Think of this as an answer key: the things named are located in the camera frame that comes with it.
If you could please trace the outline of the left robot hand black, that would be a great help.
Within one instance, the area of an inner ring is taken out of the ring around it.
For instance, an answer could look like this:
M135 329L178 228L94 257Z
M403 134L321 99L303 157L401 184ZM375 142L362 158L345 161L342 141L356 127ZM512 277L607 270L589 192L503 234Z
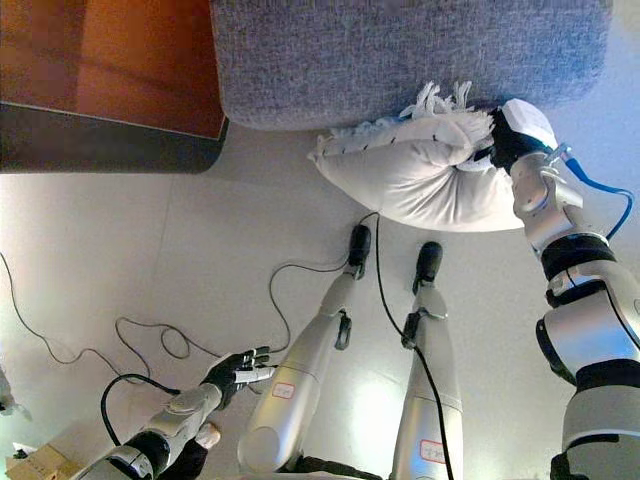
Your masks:
M225 409L237 392L250 384L268 380L276 368L269 366L269 346L260 346L241 353L229 353L208 371L202 384L214 385L221 394L216 410Z

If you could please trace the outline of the right robot hand black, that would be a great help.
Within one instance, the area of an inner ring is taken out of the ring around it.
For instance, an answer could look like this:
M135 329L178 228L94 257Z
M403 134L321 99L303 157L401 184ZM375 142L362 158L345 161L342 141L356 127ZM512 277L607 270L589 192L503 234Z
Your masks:
M493 121L490 134L492 141L488 146L477 150L471 157L471 164L481 169L493 166L504 169L507 174L521 157L532 153L550 154L552 149L542 140L516 131L510 126L502 107L485 110Z

